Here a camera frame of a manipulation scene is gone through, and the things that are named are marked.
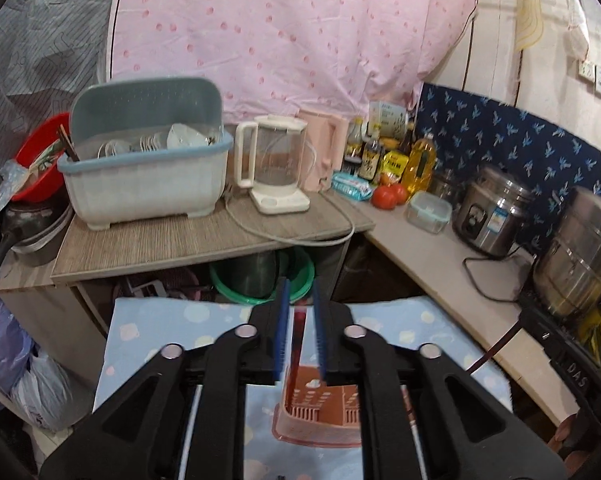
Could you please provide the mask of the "pink perforated utensil holder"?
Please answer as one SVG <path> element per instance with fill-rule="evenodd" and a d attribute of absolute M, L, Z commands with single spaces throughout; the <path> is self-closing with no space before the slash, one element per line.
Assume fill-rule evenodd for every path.
<path fill-rule="evenodd" d="M 276 440 L 310 448 L 359 448 L 358 388 L 329 387 L 317 367 L 299 365 L 295 373 L 285 374 L 272 434 Z"/>

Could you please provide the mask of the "purple plastic bag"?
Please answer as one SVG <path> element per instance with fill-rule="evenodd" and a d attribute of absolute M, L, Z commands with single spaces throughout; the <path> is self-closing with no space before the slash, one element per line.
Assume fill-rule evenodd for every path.
<path fill-rule="evenodd" d="M 0 299 L 0 408 L 26 419 L 26 410 L 16 398 L 17 387 L 29 362 L 34 341 Z"/>

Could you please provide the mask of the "silver rice cooker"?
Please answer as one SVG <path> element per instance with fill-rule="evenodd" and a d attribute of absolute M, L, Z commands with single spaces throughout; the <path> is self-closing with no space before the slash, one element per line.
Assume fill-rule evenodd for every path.
<path fill-rule="evenodd" d="M 468 182 L 453 229 L 481 254 L 503 259 L 529 218 L 532 191 L 509 172 L 484 165 Z"/>

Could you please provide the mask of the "clear food container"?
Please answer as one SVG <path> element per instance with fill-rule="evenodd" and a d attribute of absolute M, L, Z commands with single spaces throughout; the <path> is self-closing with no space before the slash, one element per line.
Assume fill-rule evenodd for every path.
<path fill-rule="evenodd" d="M 453 206 L 429 192 L 419 191 L 407 201 L 407 221 L 431 234 L 445 229 L 453 214 Z"/>

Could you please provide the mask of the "red tomato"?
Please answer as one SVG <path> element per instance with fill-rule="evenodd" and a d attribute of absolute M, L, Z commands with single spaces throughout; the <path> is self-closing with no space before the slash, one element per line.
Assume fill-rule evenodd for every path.
<path fill-rule="evenodd" d="M 389 189 L 392 191 L 397 205 L 404 205 L 405 203 L 407 203 L 409 193 L 404 187 L 404 185 L 402 185 L 401 183 L 395 183 L 391 185 Z"/>
<path fill-rule="evenodd" d="M 378 209 L 393 210 L 397 206 L 397 196 L 389 185 L 380 185 L 372 194 L 371 204 Z"/>

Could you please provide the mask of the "blue wipes packet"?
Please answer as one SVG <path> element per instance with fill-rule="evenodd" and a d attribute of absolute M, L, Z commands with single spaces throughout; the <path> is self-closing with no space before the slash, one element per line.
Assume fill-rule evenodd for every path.
<path fill-rule="evenodd" d="M 361 179 L 355 174 L 348 174 L 343 171 L 335 171 L 332 174 L 331 188 L 337 193 L 348 197 L 356 202 L 365 202 L 370 200 L 373 194 L 373 188 L 370 183 Z"/>

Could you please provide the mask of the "red plastic basin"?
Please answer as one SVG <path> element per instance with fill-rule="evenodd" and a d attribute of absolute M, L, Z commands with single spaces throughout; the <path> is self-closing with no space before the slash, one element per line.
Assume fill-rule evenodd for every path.
<path fill-rule="evenodd" d="M 38 204 L 61 189 L 64 179 L 56 162 L 64 151 L 61 130 L 69 133 L 69 112 L 47 119 L 28 136 L 15 161 L 30 170 L 30 175 L 11 198 L 12 202 Z"/>

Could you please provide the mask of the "cooking oil bottle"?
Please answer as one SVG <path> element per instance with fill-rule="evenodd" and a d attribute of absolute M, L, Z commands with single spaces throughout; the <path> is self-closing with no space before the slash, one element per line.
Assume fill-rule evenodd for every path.
<path fill-rule="evenodd" d="M 432 133 L 427 133 L 413 144 L 407 167 L 401 178 L 401 185 L 409 198 L 429 188 L 436 160 L 434 136 Z"/>

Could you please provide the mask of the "yellow seasoning packet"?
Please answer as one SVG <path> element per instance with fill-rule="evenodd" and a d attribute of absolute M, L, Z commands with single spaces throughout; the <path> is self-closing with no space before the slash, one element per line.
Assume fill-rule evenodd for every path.
<path fill-rule="evenodd" d="M 401 151 L 389 151 L 385 153 L 380 167 L 381 185 L 393 185 L 401 182 L 408 162 L 409 156 Z"/>

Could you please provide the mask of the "dish drainer box with lid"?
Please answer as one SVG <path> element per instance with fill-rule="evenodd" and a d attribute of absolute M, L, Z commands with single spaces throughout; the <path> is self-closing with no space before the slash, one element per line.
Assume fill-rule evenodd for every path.
<path fill-rule="evenodd" d="M 93 231 L 115 223 L 211 214 L 226 186 L 233 143 L 212 81 L 162 77 L 95 84 L 75 100 L 77 156 L 58 170 L 77 216 Z"/>

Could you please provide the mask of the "soy sauce bottle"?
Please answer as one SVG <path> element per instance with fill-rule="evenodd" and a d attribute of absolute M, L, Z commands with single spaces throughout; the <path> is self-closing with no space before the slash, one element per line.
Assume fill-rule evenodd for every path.
<path fill-rule="evenodd" d="M 381 130 L 379 125 L 375 125 L 372 129 L 371 136 L 363 148 L 361 154 L 361 165 L 358 169 L 358 177 L 371 182 L 377 173 L 379 161 L 381 158 Z"/>

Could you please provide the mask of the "glass electric kettle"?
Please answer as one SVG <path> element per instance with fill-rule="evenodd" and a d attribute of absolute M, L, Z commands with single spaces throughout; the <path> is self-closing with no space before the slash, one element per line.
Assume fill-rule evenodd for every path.
<path fill-rule="evenodd" d="M 298 214 L 310 207 L 301 190 L 307 122 L 261 115 L 240 122 L 234 133 L 234 180 L 266 216 Z"/>

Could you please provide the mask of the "white carton box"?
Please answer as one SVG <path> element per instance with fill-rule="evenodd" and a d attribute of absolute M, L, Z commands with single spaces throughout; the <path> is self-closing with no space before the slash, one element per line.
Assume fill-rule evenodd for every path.
<path fill-rule="evenodd" d="M 369 124 L 380 128 L 382 138 L 402 139 L 406 134 L 407 108 L 401 105 L 372 101 L 369 103 Z"/>

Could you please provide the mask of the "pink electric kettle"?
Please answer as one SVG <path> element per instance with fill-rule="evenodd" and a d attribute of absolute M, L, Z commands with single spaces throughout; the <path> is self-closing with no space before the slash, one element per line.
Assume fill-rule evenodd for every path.
<path fill-rule="evenodd" d="M 327 190 L 331 186 L 332 174 L 342 167 L 349 122 L 346 118 L 300 110 L 297 114 L 307 124 L 302 180 L 302 189 L 307 192 Z"/>

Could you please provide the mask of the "grey striped cloth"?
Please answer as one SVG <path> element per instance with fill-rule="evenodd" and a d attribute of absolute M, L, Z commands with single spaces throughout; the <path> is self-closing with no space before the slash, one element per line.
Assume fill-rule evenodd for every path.
<path fill-rule="evenodd" d="M 0 9 L 0 169 L 32 130 L 104 75 L 112 0 L 6 0 Z"/>

